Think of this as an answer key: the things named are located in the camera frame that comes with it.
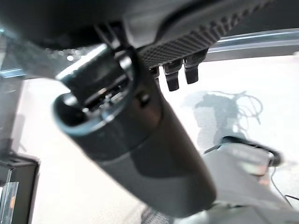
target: cable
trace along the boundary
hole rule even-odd
[[[299,201],[299,198],[293,197],[291,195],[283,195],[281,193],[281,191],[278,189],[278,187],[276,186],[276,184],[275,184],[275,182],[273,180],[273,176],[274,176],[275,173],[276,173],[276,167],[274,167],[273,173],[272,173],[271,178],[270,178],[271,183],[273,184],[273,186],[275,187],[275,189],[277,190],[277,192],[282,196],[282,198],[293,208],[292,204],[289,202],[289,200],[287,199],[287,197],[295,199],[295,200],[298,200],[298,201]]]
[[[299,201],[299,198],[297,198],[297,197],[294,197],[294,196],[291,196],[291,195],[285,195],[285,200],[288,201],[288,202],[289,202],[289,200],[287,199],[288,197]]]

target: cylindrical camera body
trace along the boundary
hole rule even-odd
[[[209,172],[176,115],[138,58],[116,104],[93,116],[58,97],[60,128],[119,184],[157,211],[187,217],[215,200]]]

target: wire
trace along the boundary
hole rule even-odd
[[[291,196],[291,195],[285,195],[285,200],[289,203],[290,203],[290,201],[287,199],[288,197],[299,201],[299,198],[297,198],[297,197],[294,197],[294,196]]]
[[[282,198],[293,208],[292,204],[290,203],[290,201],[287,198],[289,197],[289,198],[292,198],[292,199],[295,199],[295,200],[298,200],[298,201],[299,201],[299,198],[296,198],[296,197],[291,196],[291,195],[283,195],[281,193],[281,191],[278,189],[278,187],[276,186],[276,184],[273,180],[273,176],[274,176],[275,173],[276,173],[276,167],[274,167],[273,173],[272,173],[271,178],[270,178],[271,183],[273,184],[273,186],[275,187],[277,192],[282,196]]]

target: white surface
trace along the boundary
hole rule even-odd
[[[249,118],[245,134],[284,153],[285,165],[274,179],[283,193],[299,196],[298,73],[299,59],[295,56],[239,59],[202,63],[200,81],[192,85],[185,84],[181,71],[181,88],[176,92],[167,91],[163,75],[160,83],[195,144],[201,131],[200,152],[213,144],[216,131],[213,108],[194,110],[203,95],[208,91],[247,91],[257,97],[264,108],[259,116],[261,125]],[[32,223],[132,223],[128,220],[137,214],[140,202],[90,162],[55,126],[51,104],[65,91],[61,84],[46,79],[24,84],[13,137],[15,150],[41,160]]]

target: textured black panel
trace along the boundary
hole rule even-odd
[[[198,29],[193,30],[175,40],[145,47],[140,50],[139,53],[145,64],[149,68],[153,68],[196,53],[203,49],[207,49],[216,43],[221,37],[225,36],[225,34],[237,25],[240,19],[244,16],[247,16],[268,5],[270,2],[272,2],[272,0],[263,1],[257,6],[253,6],[250,9],[231,15],[229,18],[224,17],[218,22],[212,21],[210,26],[199,27]]]

